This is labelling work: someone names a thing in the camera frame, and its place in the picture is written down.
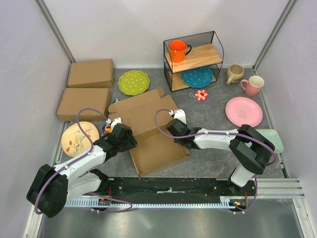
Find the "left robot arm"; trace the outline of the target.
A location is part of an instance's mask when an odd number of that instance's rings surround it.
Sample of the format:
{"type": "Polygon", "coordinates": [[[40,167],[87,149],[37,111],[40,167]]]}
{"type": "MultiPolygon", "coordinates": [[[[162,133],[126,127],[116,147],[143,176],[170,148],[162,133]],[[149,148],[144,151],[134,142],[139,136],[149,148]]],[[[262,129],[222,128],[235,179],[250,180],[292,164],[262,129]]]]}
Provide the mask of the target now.
{"type": "Polygon", "coordinates": [[[52,218],[68,201],[99,189],[105,175],[97,172],[95,166],[135,147],[132,129],[118,123],[82,154],[55,167],[41,166],[26,198],[34,205],[36,214],[52,218]]]}

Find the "large cardboard box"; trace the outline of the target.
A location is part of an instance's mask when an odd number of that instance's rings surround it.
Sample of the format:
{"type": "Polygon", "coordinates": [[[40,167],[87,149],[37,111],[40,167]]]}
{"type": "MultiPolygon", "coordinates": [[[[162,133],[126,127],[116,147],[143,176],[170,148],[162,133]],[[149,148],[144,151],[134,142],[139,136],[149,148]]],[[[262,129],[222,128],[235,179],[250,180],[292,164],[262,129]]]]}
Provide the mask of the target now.
{"type": "Polygon", "coordinates": [[[144,177],[189,157],[189,150],[162,134],[155,124],[155,113],[160,109],[176,110],[170,95],[161,88],[111,104],[111,120],[121,118],[130,127],[138,143],[130,154],[139,177],[144,177]]]}

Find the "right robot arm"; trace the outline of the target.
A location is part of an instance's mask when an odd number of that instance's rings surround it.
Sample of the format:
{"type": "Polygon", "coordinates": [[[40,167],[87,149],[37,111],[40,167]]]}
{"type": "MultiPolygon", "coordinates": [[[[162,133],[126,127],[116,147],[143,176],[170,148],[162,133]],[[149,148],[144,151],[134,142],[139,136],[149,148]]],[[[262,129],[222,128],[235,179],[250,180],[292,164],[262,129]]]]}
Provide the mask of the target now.
{"type": "Polygon", "coordinates": [[[274,144],[247,124],[230,131],[217,131],[200,127],[189,129],[181,120],[172,119],[166,129],[175,143],[187,149],[231,151],[240,163],[227,182],[232,194],[242,191],[255,175],[263,174],[272,156],[277,158],[274,144]]]}

